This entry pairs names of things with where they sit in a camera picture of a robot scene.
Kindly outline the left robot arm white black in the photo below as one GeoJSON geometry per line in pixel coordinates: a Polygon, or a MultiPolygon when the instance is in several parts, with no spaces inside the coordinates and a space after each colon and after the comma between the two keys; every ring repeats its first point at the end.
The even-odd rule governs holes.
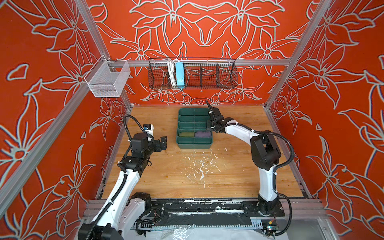
{"type": "Polygon", "coordinates": [[[164,217],[164,211],[152,205],[150,194],[132,191],[146,167],[151,166],[151,155],[167,149],[168,138],[156,140],[153,125],[141,125],[132,115],[123,116],[123,125],[130,144],[118,162],[118,180],[93,220],[82,224],[80,240],[124,240],[131,228],[143,235],[164,217]]]}

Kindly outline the purple sock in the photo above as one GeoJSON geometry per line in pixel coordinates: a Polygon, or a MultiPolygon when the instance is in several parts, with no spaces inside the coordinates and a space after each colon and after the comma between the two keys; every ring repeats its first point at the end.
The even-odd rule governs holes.
{"type": "Polygon", "coordinates": [[[209,132],[209,131],[195,132],[195,138],[210,138],[210,137],[212,137],[212,132],[209,132]]]}

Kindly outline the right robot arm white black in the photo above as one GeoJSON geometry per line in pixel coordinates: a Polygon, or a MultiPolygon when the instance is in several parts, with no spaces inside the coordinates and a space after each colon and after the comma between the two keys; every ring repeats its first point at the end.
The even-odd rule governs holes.
{"type": "Polygon", "coordinates": [[[251,147],[253,163],[259,169],[260,190],[258,193],[258,211],[263,216],[271,215],[281,194],[277,190],[277,170],[289,165],[295,156],[293,145],[284,136],[271,131],[256,131],[233,118],[224,118],[220,110],[207,104],[211,122],[211,130],[216,133],[232,135],[251,147]],[[282,139],[290,149],[290,156],[280,163],[282,153],[275,138],[282,139]]]}

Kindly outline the green striped sock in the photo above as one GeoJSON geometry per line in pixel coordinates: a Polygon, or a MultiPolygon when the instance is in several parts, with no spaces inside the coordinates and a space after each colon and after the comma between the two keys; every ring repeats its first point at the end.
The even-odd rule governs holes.
{"type": "Polygon", "coordinates": [[[180,132],[178,136],[181,138],[193,138],[195,136],[195,132],[180,132]]]}

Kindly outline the green divided plastic tray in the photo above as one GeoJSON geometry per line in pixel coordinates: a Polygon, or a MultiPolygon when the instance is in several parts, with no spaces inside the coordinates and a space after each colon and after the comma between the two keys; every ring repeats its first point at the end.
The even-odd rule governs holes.
{"type": "Polygon", "coordinates": [[[213,144],[213,134],[210,138],[181,138],[180,132],[209,131],[208,108],[180,108],[178,112],[177,145],[180,149],[206,150],[213,144]]]}

